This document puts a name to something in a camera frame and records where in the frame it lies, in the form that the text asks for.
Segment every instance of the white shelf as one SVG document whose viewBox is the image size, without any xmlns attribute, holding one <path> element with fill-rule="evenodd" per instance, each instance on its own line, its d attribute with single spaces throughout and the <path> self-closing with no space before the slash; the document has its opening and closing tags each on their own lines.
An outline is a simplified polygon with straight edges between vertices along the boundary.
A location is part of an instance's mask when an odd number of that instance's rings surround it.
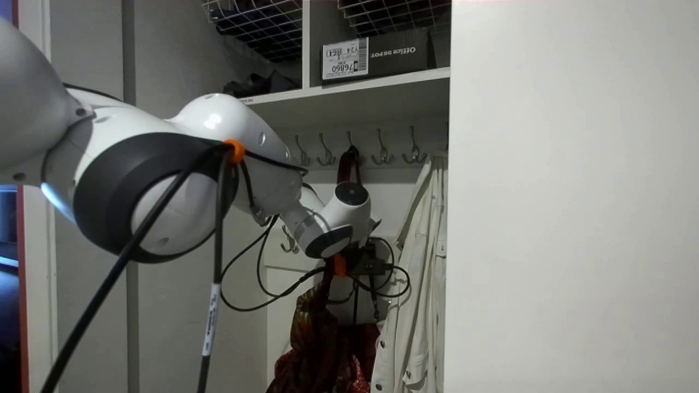
<svg viewBox="0 0 699 393">
<path fill-rule="evenodd" d="M 242 99 L 276 129 L 426 118 L 443 111 L 449 68 Z"/>
</svg>

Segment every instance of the door frame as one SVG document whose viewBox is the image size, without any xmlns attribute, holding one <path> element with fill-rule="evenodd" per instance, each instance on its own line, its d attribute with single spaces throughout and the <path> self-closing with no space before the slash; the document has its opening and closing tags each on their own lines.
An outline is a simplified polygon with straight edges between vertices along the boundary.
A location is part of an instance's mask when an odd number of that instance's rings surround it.
<svg viewBox="0 0 699 393">
<path fill-rule="evenodd" d="M 16 2 L 20 30 L 50 60 L 50 0 Z M 21 391 L 40 391 L 56 356 L 54 211 L 38 188 L 18 188 Z"/>
</svg>

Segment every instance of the metal wire rack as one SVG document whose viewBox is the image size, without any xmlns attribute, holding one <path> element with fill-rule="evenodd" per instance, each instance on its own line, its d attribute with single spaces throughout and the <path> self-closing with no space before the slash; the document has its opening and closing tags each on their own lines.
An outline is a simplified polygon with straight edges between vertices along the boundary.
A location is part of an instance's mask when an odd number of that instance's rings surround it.
<svg viewBox="0 0 699 393">
<path fill-rule="evenodd" d="M 443 24 L 449 8 L 449 0 L 337 0 L 337 10 L 362 37 Z"/>
<path fill-rule="evenodd" d="M 221 35 L 234 35 L 268 62 L 302 60 L 302 0 L 200 0 Z"/>
</svg>

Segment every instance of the storage box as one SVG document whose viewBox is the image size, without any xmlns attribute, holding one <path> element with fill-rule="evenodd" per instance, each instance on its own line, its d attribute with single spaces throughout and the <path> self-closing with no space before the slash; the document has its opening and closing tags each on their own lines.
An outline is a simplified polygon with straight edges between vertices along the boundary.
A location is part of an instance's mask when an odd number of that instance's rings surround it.
<svg viewBox="0 0 699 393">
<path fill-rule="evenodd" d="M 321 81 L 353 81 L 434 68 L 426 28 L 326 45 Z"/>
</svg>

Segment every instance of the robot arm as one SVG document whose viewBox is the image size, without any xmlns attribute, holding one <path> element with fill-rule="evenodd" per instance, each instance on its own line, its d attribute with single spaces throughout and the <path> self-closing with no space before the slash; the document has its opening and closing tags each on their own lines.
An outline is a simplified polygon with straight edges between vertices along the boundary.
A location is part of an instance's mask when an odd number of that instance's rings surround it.
<svg viewBox="0 0 699 393">
<path fill-rule="evenodd" d="M 239 179 L 246 183 L 235 188 L 231 206 L 258 221 L 278 214 L 311 259 L 362 246 L 374 230 L 360 187 L 341 188 L 327 206 L 303 192 L 288 147 L 231 96 L 195 99 L 161 120 L 100 94 L 65 89 L 41 53 L 5 23 L 0 48 L 11 53 L 0 58 L 0 183 L 41 187 L 108 252 L 120 252 L 179 170 L 228 140 L 246 151 Z M 141 241 L 138 261 L 172 261 L 212 233 L 216 170 L 216 158 L 195 170 Z"/>
</svg>

